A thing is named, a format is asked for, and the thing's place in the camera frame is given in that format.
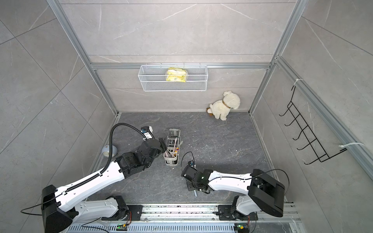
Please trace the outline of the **cream toothbrush holder organizer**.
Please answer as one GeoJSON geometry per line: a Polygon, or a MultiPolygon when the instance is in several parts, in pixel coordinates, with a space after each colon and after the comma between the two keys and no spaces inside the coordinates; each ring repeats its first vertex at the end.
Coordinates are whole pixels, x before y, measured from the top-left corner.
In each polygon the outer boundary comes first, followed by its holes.
{"type": "Polygon", "coordinates": [[[180,145],[183,143],[179,129],[169,129],[166,140],[166,151],[163,154],[165,164],[170,167],[178,165],[180,145]]]}

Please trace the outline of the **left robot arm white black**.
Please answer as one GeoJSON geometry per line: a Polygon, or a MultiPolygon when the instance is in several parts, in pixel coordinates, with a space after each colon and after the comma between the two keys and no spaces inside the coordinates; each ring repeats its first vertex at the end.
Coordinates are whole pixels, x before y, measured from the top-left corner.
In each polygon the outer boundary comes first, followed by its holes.
{"type": "Polygon", "coordinates": [[[59,233],[79,216],[77,205],[85,198],[149,168],[154,159],[166,151],[164,138],[148,139],[134,151],[126,152],[109,163],[108,168],[92,173],[61,187],[49,185],[42,189],[42,219],[44,232],[59,233]]]}

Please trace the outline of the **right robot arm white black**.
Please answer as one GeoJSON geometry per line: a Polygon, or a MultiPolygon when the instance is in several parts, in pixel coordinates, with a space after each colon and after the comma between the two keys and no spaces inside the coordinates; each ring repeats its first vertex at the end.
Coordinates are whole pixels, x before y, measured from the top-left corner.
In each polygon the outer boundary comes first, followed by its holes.
{"type": "Polygon", "coordinates": [[[252,215],[264,212],[270,216],[283,217],[285,186],[259,169],[247,174],[228,174],[215,170],[198,171],[194,165],[186,166],[181,177],[186,180],[189,191],[209,194],[211,191],[239,193],[230,208],[220,210],[226,219],[248,220],[252,215]]]}

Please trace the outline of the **white plush dog toy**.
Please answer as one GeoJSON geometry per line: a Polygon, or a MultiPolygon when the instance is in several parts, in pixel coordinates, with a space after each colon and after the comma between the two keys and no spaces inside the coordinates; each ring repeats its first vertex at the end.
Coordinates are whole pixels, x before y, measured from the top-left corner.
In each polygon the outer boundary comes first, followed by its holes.
{"type": "Polygon", "coordinates": [[[238,110],[240,104],[241,99],[237,94],[232,91],[225,91],[223,93],[223,99],[210,104],[207,108],[207,113],[210,116],[214,116],[215,119],[226,121],[230,111],[232,109],[238,110]]]}

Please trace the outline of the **yellow wipes packet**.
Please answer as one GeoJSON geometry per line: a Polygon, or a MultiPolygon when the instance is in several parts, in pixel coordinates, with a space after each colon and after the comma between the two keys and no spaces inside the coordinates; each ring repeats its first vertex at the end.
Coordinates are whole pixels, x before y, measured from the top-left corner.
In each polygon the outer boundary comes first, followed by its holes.
{"type": "Polygon", "coordinates": [[[167,82],[185,83],[187,81],[188,72],[181,68],[168,68],[166,75],[167,82]]]}

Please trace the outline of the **aluminium mounting rail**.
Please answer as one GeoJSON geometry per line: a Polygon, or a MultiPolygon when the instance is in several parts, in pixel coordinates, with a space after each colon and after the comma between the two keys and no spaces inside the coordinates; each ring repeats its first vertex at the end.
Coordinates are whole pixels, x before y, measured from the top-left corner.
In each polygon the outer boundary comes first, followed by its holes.
{"type": "MultiPolygon", "coordinates": [[[[181,222],[181,221],[220,221],[216,215],[218,205],[230,205],[227,203],[131,203],[129,205],[142,205],[143,210],[139,221],[143,222],[181,222]]],[[[287,203],[284,206],[283,217],[275,217],[265,212],[257,212],[256,222],[285,222],[300,223],[301,219],[294,204],[287,203]]],[[[244,222],[242,220],[228,220],[230,222],[244,222]]]]}

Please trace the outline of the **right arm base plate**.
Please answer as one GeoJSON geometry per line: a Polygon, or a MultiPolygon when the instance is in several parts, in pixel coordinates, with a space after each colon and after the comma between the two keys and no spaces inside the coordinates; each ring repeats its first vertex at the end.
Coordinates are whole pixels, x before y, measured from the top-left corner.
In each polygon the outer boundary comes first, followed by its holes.
{"type": "Polygon", "coordinates": [[[234,207],[231,205],[218,205],[218,210],[216,215],[219,217],[220,221],[228,221],[228,220],[258,220],[258,216],[256,212],[252,212],[249,215],[244,215],[238,212],[234,207]]]}

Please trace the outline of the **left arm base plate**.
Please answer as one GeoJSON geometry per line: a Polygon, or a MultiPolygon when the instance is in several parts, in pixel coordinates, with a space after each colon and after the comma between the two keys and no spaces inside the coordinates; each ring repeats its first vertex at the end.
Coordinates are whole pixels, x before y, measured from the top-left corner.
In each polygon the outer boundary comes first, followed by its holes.
{"type": "Polygon", "coordinates": [[[130,216],[132,221],[139,221],[141,218],[143,206],[142,205],[129,205],[124,209],[119,209],[112,217],[102,217],[103,221],[120,221],[129,220],[130,216]]]}

